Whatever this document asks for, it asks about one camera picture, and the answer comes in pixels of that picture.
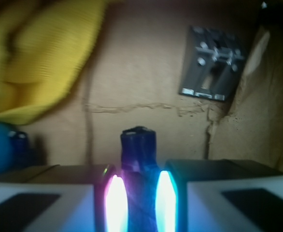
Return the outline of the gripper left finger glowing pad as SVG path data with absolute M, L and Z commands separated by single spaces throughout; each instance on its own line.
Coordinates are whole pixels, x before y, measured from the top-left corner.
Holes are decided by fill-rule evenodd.
M 109 164 L 0 174 L 0 232 L 125 232 L 124 182 Z

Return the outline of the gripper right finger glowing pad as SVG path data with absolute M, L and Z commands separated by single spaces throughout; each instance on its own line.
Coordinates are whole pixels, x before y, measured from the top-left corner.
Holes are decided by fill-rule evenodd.
M 252 160 L 170 159 L 156 190 L 160 232 L 283 232 L 283 172 Z

